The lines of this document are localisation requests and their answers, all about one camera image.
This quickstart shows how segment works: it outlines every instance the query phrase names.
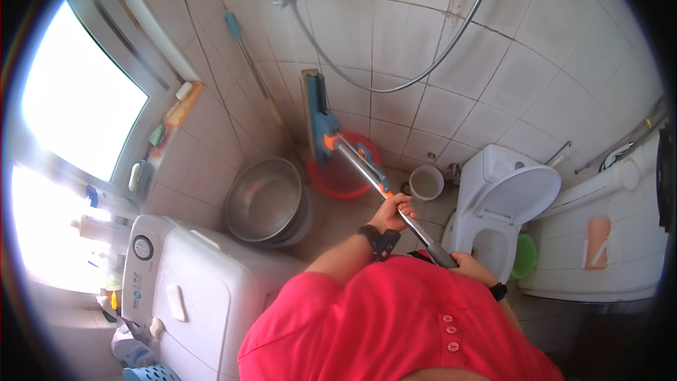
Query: white bucket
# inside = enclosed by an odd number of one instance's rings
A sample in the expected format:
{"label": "white bucket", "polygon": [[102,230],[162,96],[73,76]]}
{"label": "white bucket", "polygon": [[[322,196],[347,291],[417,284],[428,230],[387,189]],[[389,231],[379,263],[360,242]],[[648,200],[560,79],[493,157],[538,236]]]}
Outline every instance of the white bucket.
{"label": "white bucket", "polygon": [[444,188],[444,177],[439,170],[430,165],[419,166],[409,177],[411,195],[419,200],[437,199]]}

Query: plastic bag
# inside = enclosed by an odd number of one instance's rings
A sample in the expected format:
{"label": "plastic bag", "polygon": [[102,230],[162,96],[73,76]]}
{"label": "plastic bag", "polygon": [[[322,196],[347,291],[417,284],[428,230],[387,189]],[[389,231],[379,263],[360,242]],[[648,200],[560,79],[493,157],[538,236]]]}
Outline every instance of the plastic bag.
{"label": "plastic bag", "polygon": [[123,368],[155,365],[155,352],[146,345],[148,338],[133,323],[118,317],[118,327],[110,342],[115,359]]}

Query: hand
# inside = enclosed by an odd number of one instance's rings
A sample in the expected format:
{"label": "hand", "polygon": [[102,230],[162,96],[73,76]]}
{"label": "hand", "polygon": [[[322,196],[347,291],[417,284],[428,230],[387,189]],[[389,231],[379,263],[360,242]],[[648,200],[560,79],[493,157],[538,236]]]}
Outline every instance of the hand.
{"label": "hand", "polygon": [[404,215],[411,216],[414,219],[419,217],[411,206],[411,196],[398,193],[383,202],[381,207],[378,208],[376,215],[374,215],[368,224],[375,226],[381,234],[387,229],[402,231],[407,226],[397,214],[397,209],[400,209]]}
{"label": "hand", "polygon": [[498,284],[498,279],[492,272],[468,253],[451,252],[449,255],[458,263],[458,268],[450,268],[450,271],[464,275],[465,277],[476,279],[488,288]]}

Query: washing machine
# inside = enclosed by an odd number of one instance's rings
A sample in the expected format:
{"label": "washing machine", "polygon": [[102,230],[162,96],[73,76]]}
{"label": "washing machine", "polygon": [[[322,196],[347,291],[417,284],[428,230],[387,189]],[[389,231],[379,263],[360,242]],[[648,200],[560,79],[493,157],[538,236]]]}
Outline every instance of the washing machine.
{"label": "washing machine", "polygon": [[238,380],[247,331],[282,286],[306,267],[223,233],[166,216],[139,216],[124,264],[122,316],[164,331],[159,362],[182,381]]}

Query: wristwatch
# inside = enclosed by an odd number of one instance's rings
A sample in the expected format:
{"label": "wristwatch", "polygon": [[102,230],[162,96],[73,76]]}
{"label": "wristwatch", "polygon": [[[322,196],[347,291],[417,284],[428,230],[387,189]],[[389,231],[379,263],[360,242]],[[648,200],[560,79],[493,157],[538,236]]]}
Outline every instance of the wristwatch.
{"label": "wristwatch", "polygon": [[496,299],[497,302],[502,301],[508,292],[508,288],[505,284],[498,283],[494,287],[491,287],[489,291],[492,293],[492,296]]}
{"label": "wristwatch", "polygon": [[381,234],[373,225],[363,225],[358,234],[364,236],[372,247],[374,261],[385,260],[400,240],[400,233],[394,229],[387,229]]}

